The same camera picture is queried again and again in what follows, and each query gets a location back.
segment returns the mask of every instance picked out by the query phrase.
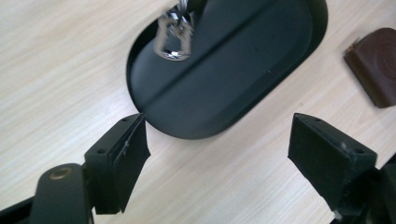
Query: brown leather object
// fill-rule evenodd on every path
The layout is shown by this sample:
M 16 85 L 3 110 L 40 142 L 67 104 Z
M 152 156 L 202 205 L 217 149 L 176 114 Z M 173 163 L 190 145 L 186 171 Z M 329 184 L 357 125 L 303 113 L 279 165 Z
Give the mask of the brown leather object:
M 379 108 L 396 105 L 396 31 L 381 28 L 352 44 L 345 60 Z

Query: light wood surface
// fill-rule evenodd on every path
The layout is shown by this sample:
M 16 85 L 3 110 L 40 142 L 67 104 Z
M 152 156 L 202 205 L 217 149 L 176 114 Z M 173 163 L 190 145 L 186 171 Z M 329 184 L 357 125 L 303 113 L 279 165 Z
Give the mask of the light wood surface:
M 0 210 L 137 113 L 125 82 L 139 33 L 171 0 L 0 1 Z M 124 214 L 95 223 L 329 223 L 324 200 L 288 160 L 292 115 L 326 120 L 378 153 L 396 152 L 396 107 L 378 109 L 343 51 L 396 28 L 393 0 L 328 0 L 318 49 L 232 128 L 188 141 L 148 125 L 152 156 Z

